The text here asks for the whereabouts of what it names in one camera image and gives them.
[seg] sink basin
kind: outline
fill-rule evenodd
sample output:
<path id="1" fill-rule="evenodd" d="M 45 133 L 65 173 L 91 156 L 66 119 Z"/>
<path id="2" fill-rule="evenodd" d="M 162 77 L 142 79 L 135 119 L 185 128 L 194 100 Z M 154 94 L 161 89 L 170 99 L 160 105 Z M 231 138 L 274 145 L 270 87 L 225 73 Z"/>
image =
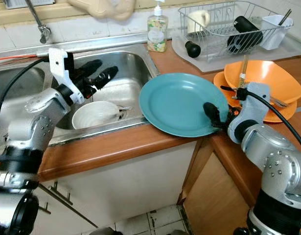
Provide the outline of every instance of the sink basin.
<path id="1" fill-rule="evenodd" d="M 97 76 L 105 68 L 118 66 L 119 72 L 104 88 L 97 91 L 82 105 L 74 105 L 71 111 L 57 124 L 49 144 L 58 144 L 86 138 L 108 131 L 147 122 L 139 109 L 139 93 L 143 85 L 159 72 L 143 45 L 116 47 L 74 54 L 74 64 L 78 68 L 88 61 L 100 59 L 103 64 L 92 76 Z M 0 66 L 0 95 L 7 83 L 26 65 Z M 48 63 L 40 63 L 25 73 L 10 90 L 0 115 L 0 147 L 4 147 L 8 124 L 16 117 L 25 103 L 42 90 L 55 87 Z M 118 121 L 103 125 L 74 130 L 72 117 L 83 105 L 93 101 L 108 101 L 118 107 L 130 107 L 120 112 Z"/>

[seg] teal plate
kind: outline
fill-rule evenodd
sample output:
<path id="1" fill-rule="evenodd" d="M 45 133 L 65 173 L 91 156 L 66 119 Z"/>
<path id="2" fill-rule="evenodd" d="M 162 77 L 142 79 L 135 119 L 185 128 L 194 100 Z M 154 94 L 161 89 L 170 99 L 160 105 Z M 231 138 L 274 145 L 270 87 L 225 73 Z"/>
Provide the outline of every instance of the teal plate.
<path id="1" fill-rule="evenodd" d="M 203 104 L 213 103 L 225 121 L 229 106 L 211 82 L 187 73 L 159 75 L 147 82 L 139 95 L 139 106 L 158 129 L 181 137 L 206 136 L 219 130 L 211 125 Z"/>

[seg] kitchen counter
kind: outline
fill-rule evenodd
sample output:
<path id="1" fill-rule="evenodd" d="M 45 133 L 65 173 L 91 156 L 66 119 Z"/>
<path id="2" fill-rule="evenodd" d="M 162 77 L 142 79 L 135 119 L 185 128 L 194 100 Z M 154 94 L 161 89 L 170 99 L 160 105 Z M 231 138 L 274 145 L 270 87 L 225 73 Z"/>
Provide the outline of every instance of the kitchen counter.
<path id="1" fill-rule="evenodd" d="M 149 52 L 160 73 L 185 72 L 209 81 L 217 72 L 203 73 L 180 58 L 172 49 L 171 41 L 165 53 Z M 301 84 L 301 56 L 277 61 L 277 64 L 293 75 Z M 301 112 L 291 119 L 291 124 L 301 134 Z M 301 150 L 297 141 L 284 124 L 272 124 Z M 260 189 L 261 172 L 245 157 L 238 144 L 234 144 L 224 133 L 209 136 L 217 156 L 233 178 L 245 201 L 255 203 Z M 166 134 L 150 124 L 106 133 L 79 141 L 49 147 L 43 157 L 39 175 L 41 181 L 117 163 L 144 154 L 174 147 L 197 139 L 180 138 Z"/>

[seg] soap pump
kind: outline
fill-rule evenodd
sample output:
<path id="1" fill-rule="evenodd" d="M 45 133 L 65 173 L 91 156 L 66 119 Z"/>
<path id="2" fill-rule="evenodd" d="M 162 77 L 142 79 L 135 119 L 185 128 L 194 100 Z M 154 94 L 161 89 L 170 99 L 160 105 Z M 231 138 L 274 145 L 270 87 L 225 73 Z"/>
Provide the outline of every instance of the soap pump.
<path id="1" fill-rule="evenodd" d="M 148 50 L 165 52 L 168 17 L 162 15 L 160 2 L 165 0 L 156 0 L 157 6 L 155 7 L 154 14 L 148 17 Z"/>

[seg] orange bowl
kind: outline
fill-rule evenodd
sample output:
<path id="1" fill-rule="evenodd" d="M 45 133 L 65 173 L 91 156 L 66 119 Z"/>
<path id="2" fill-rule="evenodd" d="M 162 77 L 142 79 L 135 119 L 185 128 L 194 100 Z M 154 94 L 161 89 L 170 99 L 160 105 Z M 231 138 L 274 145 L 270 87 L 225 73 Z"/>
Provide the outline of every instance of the orange bowl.
<path id="1" fill-rule="evenodd" d="M 224 75 L 230 87 L 238 87 L 242 62 L 225 65 Z M 248 61 L 245 82 L 265 83 L 270 86 L 270 94 L 287 104 L 301 97 L 301 85 L 283 68 L 272 61 Z"/>
<path id="2" fill-rule="evenodd" d="M 235 92 L 225 91 L 221 89 L 221 86 L 229 86 L 225 80 L 224 72 L 217 73 L 213 79 L 213 83 L 224 94 L 224 96 L 228 100 L 229 105 L 231 105 L 232 107 L 241 108 L 239 100 L 232 98 L 232 96 L 235 95 Z M 288 120 L 294 115 L 297 109 L 297 101 L 295 100 L 285 108 L 281 108 L 277 105 L 273 105 L 273 107 L 275 107 L 286 118 L 286 120 Z M 268 111 L 266 117 L 264 118 L 264 121 L 273 123 L 282 122 L 271 110 Z"/>

